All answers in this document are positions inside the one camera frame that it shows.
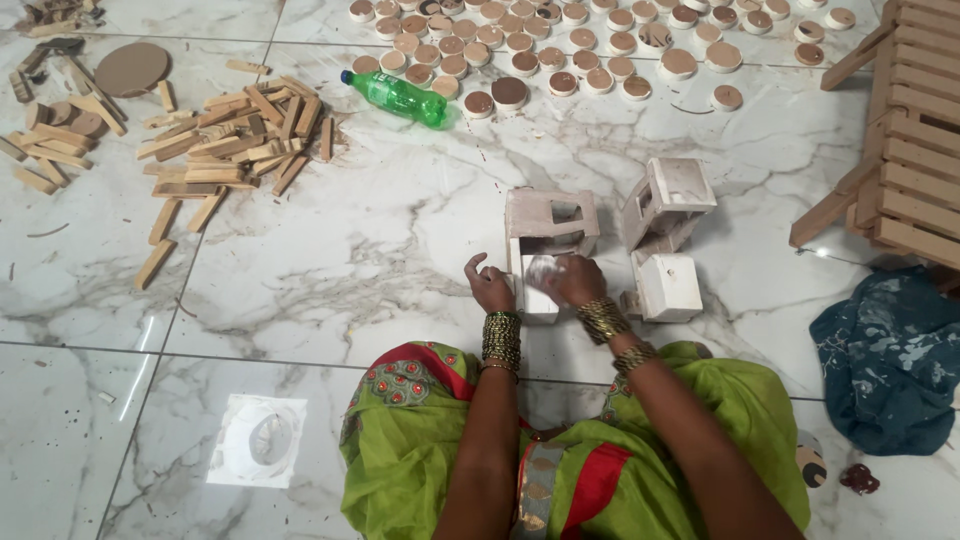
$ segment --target woman's hand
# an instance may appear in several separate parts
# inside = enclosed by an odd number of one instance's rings
[[[557,257],[557,264],[564,271],[554,286],[571,306],[580,307],[607,296],[607,281],[592,258],[561,255]]]
[[[516,311],[514,291],[510,290],[499,268],[484,266],[483,270],[477,273],[477,265],[486,258],[486,253],[474,255],[467,266],[464,266],[473,298],[488,314],[495,311]]]

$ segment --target green plastic bottle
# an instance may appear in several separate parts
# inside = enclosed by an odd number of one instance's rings
[[[421,90],[381,71],[353,73],[345,69],[340,80],[359,90],[378,108],[417,120],[428,128],[440,128],[446,118],[446,99],[442,95]]]

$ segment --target blue cloth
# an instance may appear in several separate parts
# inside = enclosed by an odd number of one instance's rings
[[[873,455],[930,455],[953,427],[960,381],[960,303],[922,266],[877,271],[810,325],[827,412]]]

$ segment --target wooden stick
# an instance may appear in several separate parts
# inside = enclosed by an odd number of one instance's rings
[[[169,238],[160,240],[153,252],[150,253],[147,261],[143,263],[140,271],[136,273],[136,277],[133,278],[133,286],[140,290],[146,289],[154,279],[154,276],[156,276],[157,270],[160,269],[160,266],[162,266],[167,258],[170,257],[170,254],[173,253],[175,247],[177,247],[177,242]]]
[[[150,229],[150,237],[147,239],[147,243],[156,246],[159,245],[160,240],[167,237],[167,234],[170,232],[170,227],[174,224],[174,220],[177,219],[177,211],[180,210],[179,199],[167,199],[164,201],[163,206],[160,208],[160,214],[156,217],[154,227]]]

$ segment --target green saree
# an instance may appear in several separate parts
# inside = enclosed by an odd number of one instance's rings
[[[810,511],[795,460],[797,427],[777,375],[742,360],[700,359],[690,342],[667,345],[660,355],[803,530]],[[393,349],[364,374],[340,443],[347,462],[341,510],[357,531],[369,539],[430,537],[478,373],[475,356],[417,342]],[[537,439],[521,429],[513,537],[707,538],[679,467],[623,378],[611,385],[599,420],[577,422],[549,442]]]

